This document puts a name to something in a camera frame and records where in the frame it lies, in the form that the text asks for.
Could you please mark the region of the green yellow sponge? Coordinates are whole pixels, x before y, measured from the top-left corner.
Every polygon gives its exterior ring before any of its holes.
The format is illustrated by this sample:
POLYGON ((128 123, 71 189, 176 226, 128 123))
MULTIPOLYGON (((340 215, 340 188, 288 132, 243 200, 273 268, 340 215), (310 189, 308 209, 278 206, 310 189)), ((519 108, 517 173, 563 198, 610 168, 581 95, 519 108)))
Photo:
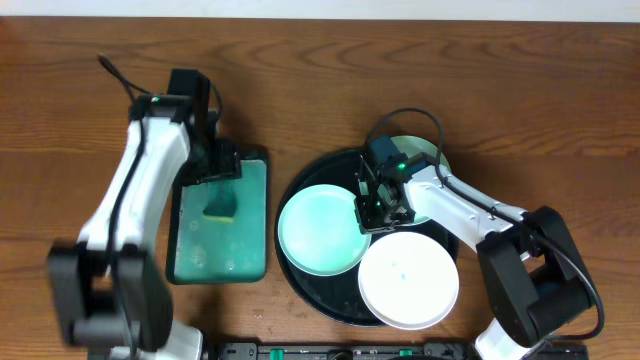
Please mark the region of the green yellow sponge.
POLYGON ((208 200, 202 215, 209 220, 232 223, 236 210, 236 195, 233 192, 218 192, 208 200))

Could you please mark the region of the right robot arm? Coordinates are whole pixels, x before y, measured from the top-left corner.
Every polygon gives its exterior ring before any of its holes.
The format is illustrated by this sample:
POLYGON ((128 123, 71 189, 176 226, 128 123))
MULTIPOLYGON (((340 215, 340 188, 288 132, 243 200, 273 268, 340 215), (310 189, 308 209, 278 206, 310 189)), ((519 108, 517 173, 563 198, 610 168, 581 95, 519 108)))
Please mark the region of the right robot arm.
POLYGON ((548 341, 577 342, 604 327, 604 306, 562 216, 497 201, 456 178, 442 152, 401 152, 387 136, 361 153, 356 218, 363 233, 435 221, 472 248, 494 319, 479 335, 480 359, 527 359, 548 341))

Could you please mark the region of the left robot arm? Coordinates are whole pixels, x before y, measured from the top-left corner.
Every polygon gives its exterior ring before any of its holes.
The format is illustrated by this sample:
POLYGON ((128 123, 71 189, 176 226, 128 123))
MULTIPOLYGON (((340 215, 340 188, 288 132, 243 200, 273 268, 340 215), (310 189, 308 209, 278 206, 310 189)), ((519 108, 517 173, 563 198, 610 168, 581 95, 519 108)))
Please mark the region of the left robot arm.
POLYGON ((173 188, 237 178, 234 145, 216 137, 221 97, 194 69, 172 70, 164 93, 142 91, 128 110, 126 147, 106 194, 73 246, 54 245, 47 268, 63 341, 94 359, 201 359, 203 333, 173 317, 155 261, 173 188))

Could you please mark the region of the mint plate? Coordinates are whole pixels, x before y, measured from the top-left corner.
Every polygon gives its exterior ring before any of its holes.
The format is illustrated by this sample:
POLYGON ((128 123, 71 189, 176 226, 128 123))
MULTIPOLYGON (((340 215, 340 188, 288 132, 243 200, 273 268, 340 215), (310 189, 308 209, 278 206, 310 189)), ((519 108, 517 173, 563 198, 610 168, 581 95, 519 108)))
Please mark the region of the mint plate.
MULTIPOLYGON (((391 137, 391 140, 396 145, 398 150, 401 153, 405 153, 409 158, 419 153, 426 153, 435 157, 437 153, 436 145, 420 137, 401 135, 393 136, 391 137)), ((441 156, 441 164, 446 166, 447 169, 451 169, 450 164, 444 154, 442 154, 441 156)), ((430 220, 429 217, 416 214, 414 216, 414 222, 412 225, 420 225, 427 222, 428 220, 430 220)))
POLYGON ((306 187, 287 200, 277 236, 295 268, 320 277, 352 269, 371 244, 371 236, 360 231, 356 219, 355 195, 330 184, 306 187))

